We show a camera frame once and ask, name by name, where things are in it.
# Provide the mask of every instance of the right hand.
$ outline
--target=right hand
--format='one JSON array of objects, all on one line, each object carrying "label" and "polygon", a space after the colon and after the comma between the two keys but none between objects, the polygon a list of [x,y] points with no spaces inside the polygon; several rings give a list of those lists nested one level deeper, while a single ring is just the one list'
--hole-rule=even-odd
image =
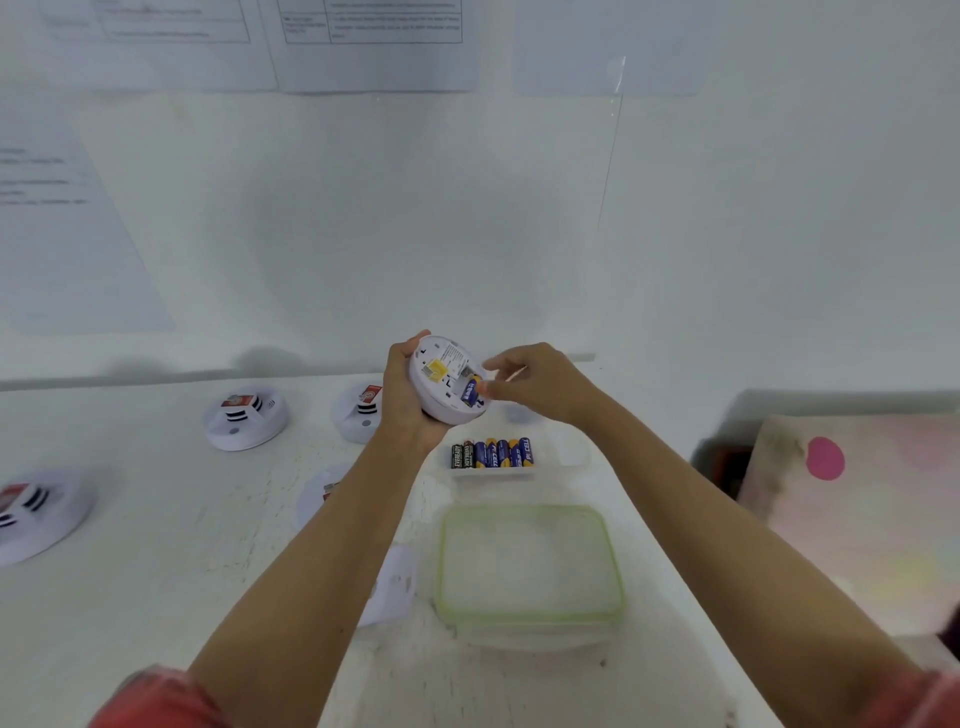
[{"label": "right hand", "polygon": [[507,349],[483,365],[496,370],[494,381],[479,386],[488,400],[514,401],[568,425],[579,425],[601,396],[573,362],[549,344]]}]

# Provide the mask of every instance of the white wall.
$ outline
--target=white wall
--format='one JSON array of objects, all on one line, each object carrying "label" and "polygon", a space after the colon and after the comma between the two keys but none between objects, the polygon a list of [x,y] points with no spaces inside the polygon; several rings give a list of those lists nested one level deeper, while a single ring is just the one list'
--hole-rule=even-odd
[{"label": "white wall", "polygon": [[480,7],[476,94],[72,94],[178,330],[0,328],[0,380],[369,369],[424,324],[597,351],[684,454],[767,390],[960,389],[960,6],[725,0],[704,91],[619,119],[517,98]]},{"label": "white wall", "polygon": [[958,48],[956,3],[728,0],[701,95],[624,100],[600,361],[680,452],[960,389]]},{"label": "white wall", "polygon": [[3,322],[0,380],[371,371],[421,327],[478,352],[593,352],[619,100],[517,97],[513,5],[477,6],[476,93],[63,93],[177,330]]}]

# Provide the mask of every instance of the paper sheet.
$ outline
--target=paper sheet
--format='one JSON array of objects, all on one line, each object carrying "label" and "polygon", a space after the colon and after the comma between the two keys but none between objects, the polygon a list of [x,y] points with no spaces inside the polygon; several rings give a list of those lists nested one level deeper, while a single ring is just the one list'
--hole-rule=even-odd
[{"label": "paper sheet", "polygon": [[0,314],[24,333],[174,327],[59,109],[9,91],[0,91],[0,243]]},{"label": "paper sheet", "polygon": [[260,0],[280,89],[477,87],[474,0]]},{"label": "paper sheet", "polygon": [[516,89],[530,96],[696,93],[716,6],[716,0],[516,0]]},{"label": "paper sheet", "polygon": [[15,0],[26,62],[88,88],[276,88],[256,0]]}]

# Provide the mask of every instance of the forearm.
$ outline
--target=forearm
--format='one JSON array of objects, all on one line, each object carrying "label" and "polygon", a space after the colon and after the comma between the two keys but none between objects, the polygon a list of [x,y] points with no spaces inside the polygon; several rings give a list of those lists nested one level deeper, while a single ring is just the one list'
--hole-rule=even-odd
[{"label": "forearm", "polygon": [[788,728],[850,725],[907,658],[833,583],[603,396],[580,423]]},{"label": "forearm", "polygon": [[315,728],[422,458],[378,432],[189,671],[244,728]]}]

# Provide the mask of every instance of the yellow warning label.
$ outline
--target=yellow warning label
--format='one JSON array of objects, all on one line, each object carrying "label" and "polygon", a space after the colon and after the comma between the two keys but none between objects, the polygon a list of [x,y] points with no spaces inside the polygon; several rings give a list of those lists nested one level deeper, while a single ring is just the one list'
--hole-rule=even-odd
[{"label": "yellow warning label", "polygon": [[430,375],[430,381],[440,381],[444,378],[444,375],[449,371],[446,368],[446,365],[440,359],[434,359],[429,364],[426,365],[427,369],[432,373]]}]

